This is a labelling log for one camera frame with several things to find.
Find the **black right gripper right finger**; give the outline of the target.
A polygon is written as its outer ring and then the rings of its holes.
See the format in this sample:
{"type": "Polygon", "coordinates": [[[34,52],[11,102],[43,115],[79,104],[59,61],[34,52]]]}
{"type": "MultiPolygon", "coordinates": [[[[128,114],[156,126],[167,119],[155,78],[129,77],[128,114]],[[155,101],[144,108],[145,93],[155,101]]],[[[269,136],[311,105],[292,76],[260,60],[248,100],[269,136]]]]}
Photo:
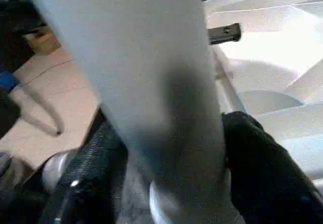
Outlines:
{"type": "Polygon", "coordinates": [[[246,223],[322,223],[322,194],[252,116],[222,115],[231,200],[246,223]]]}

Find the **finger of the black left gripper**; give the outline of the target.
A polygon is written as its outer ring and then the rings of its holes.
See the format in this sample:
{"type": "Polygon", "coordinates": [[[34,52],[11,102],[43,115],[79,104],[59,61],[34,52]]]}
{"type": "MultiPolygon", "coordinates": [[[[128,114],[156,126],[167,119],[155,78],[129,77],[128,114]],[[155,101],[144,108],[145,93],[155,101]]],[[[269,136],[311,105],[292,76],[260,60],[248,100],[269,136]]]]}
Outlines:
{"type": "Polygon", "coordinates": [[[232,41],[238,42],[241,39],[241,27],[239,23],[210,28],[207,32],[210,44],[221,44],[232,41]]]}

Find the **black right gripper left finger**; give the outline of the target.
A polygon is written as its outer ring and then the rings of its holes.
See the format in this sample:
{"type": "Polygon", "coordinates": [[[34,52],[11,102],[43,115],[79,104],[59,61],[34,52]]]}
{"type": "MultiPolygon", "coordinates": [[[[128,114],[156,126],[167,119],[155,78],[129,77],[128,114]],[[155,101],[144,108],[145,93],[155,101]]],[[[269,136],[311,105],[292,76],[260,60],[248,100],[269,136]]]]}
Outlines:
{"type": "Polygon", "coordinates": [[[116,223],[128,151],[103,122],[67,166],[41,215],[42,223],[116,223]]]}

